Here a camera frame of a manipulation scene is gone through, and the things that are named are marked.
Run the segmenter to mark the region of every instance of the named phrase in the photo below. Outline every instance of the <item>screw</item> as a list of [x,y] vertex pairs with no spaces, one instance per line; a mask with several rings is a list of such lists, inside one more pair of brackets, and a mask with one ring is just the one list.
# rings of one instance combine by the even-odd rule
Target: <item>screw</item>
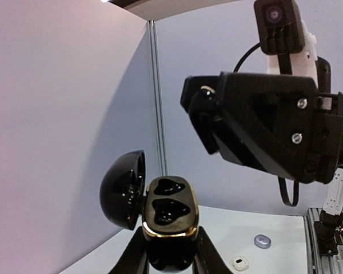
[[297,107],[304,110],[308,106],[308,100],[306,98],[302,98],[297,101]]
[[306,168],[307,172],[311,173],[311,172],[316,170],[316,164],[313,161],[308,161],[306,163],[306,167],[305,168]]
[[291,136],[292,143],[294,144],[300,144],[302,142],[302,134],[301,133],[295,133]]

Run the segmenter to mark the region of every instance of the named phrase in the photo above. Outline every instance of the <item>metal frame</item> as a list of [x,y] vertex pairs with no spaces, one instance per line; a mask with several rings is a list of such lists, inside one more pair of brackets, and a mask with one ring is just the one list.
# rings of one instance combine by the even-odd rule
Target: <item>metal frame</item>
[[165,133],[163,125],[163,112],[162,112],[162,100],[160,89],[160,72],[159,72],[159,59],[158,59],[158,47],[156,36],[156,23],[155,21],[149,21],[147,23],[149,37],[150,37],[150,50],[151,50],[151,73],[153,80],[153,99],[155,105],[155,118],[157,124],[157,150],[158,150],[158,162],[159,170],[162,176],[167,176],[167,162],[166,162],[166,148],[165,148]]
[[306,240],[308,246],[308,273],[309,274],[341,274],[338,256],[320,256],[315,237],[314,222],[319,221],[320,208],[309,208],[305,219]]

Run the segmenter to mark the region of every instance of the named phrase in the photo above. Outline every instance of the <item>white panel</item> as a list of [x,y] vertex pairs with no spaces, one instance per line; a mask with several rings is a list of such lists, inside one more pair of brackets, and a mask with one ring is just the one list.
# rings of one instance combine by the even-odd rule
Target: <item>white panel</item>
[[[200,225],[204,227],[221,258],[234,270],[229,261],[237,255],[247,258],[249,274],[307,273],[307,252],[304,218],[277,216],[200,207]],[[123,230],[60,274],[104,274],[117,263],[133,236]],[[254,237],[263,234],[271,238],[272,246],[261,249]],[[150,274],[161,273],[150,267]],[[192,274],[192,268],[180,272]]]
[[[275,176],[209,156],[180,106],[183,83],[190,75],[232,71],[258,41],[252,0],[192,11],[157,23],[166,154],[171,175],[187,178],[206,206],[242,211],[303,214],[322,206],[326,186],[301,185],[297,208],[283,205]],[[332,64],[333,91],[343,92],[343,1],[298,1],[302,18],[318,39],[319,56]],[[259,50],[241,71],[266,71]]]
[[139,0],[126,7],[145,20],[161,20],[187,11],[236,0]]
[[103,175],[159,175],[146,21],[100,0],[0,1],[0,274],[58,273],[114,235]]

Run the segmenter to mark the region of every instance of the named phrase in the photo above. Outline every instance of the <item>black cable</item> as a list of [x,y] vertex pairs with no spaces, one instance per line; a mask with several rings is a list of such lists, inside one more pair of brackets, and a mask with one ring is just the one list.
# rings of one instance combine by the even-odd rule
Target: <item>black cable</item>
[[[292,63],[289,53],[278,54],[278,64],[280,66],[280,73],[292,75]],[[281,198],[284,204],[288,207],[295,207],[298,204],[300,194],[300,185],[298,181],[293,182],[293,201],[290,202],[287,192],[286,179],[278,177],[278,185],[280,186]]]
[[284,204],[288,207],[295,207],[298,204],[298,198],[299,198],[299,182],[294,181],[293,182],[293,201],[290,202],[290,198],[288,197],[287,192],[287,185],[286,185],[286,179],[282,177],[278,177],[278,184],[280,185],[280,193],[282,197],[282,201]]
[[239,60],[239,62],[237,63],[234,72],[238,72],[241,65],[245,62],[245,60],[249,57],[250,54],[252,54],[253,52],[255,52],[257,49],[259,49],[261,46],[260,43],[257,43],[256,45],[254,45],[250,50],[248,50],[246,52],[246,54],[243,55],[243,57]]
[[[257,49],[260,47],[260,43],[257,43],[254,45],[250,50],[244,54],[244,56],[239,60],[237,63],[234,72],[238,72],[244,61]],[[291,58],[289,54],[279,54],[278,55],[278,62],[280,64],[280,72],[281,74],[292,74],[292,66],[291,66]],[[287,192],[287,185],[286,185],[286,179],[282,177],[278,177],[278,184],[280,186],[280,193],[282,197],[282,201],[286,206],[289,207],[295,207],[298,204],[298,198],[299,198],[299,190],[300,185],[298,181],[293,182],[293,202],[290,202],[290,199],[288,197]]]

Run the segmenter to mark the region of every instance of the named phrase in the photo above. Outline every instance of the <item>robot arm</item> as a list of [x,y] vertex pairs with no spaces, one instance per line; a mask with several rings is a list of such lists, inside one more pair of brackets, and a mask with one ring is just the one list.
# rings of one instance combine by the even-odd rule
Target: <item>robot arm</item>
[[294,0],[256,0],[254,9],[267,74],[187,78],[181,105],[209,154],[278,176],[281,193],[285,179],[295,189],[330,183],[316,232],[320,253],[334,254],[343,229],[343,94],[330,93],[330,65]]

